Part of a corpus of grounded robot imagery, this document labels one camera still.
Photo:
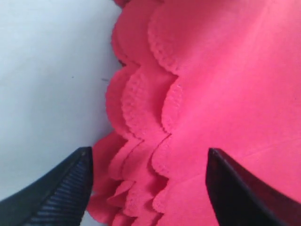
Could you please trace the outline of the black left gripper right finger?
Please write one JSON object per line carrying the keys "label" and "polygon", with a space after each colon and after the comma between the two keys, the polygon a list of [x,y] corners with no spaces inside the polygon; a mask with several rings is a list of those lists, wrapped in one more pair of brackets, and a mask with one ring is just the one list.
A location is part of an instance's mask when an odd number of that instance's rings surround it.
{"label": "black left gripper right finger", "polygon": [[267,185],[221,149],[210,148],[206,189],[221,226],[299,226],[301,205]]}

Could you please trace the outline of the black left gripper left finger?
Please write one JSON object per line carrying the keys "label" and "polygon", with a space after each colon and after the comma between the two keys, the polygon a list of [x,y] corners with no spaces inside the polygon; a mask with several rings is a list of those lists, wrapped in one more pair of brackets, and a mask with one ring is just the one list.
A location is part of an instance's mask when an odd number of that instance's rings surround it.
{"label": "black left gripper left finger", "polygon": [[79,226],[93,186],[91,147],[81,147],[47,174],[0,202],[2,226]]}

